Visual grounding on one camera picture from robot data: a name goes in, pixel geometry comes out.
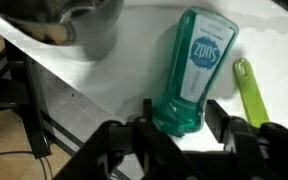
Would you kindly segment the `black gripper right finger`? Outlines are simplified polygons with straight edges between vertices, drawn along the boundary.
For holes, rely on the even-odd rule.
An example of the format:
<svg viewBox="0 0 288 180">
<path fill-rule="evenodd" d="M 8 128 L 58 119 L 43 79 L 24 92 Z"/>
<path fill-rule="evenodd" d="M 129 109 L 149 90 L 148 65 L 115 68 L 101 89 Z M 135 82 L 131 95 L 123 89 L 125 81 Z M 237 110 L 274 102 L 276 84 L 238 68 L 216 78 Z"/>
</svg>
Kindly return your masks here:
<svg viewBox="0 0 288 180">
<path fill-rule="evenodd" d="M 255 127 L 214 100 L 206 102 L 205 122 L 223 149 L 186 153 L 202 180 L 288 180 L 288 128 L 273 122 Z"/>
</svg>

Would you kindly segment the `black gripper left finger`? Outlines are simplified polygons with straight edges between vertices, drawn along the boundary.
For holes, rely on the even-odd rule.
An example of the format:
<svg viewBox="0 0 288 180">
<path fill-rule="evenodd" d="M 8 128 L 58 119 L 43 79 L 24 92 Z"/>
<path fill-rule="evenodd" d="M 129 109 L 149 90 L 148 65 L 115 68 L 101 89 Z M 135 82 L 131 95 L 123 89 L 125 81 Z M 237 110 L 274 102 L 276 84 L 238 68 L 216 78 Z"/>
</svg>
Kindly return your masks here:
<svg viewBox="0 0 288 180">
<path fill-rule="evenodd" d="M 130 154 L 140 164 L 142 180 L 198 180 L 198 170 L 188 157 L 154 126 L 150 99 L 143 100 L 142 115 L 126 124 L 102 123 L 55 180 L 110 180 Z"/>
</svg>

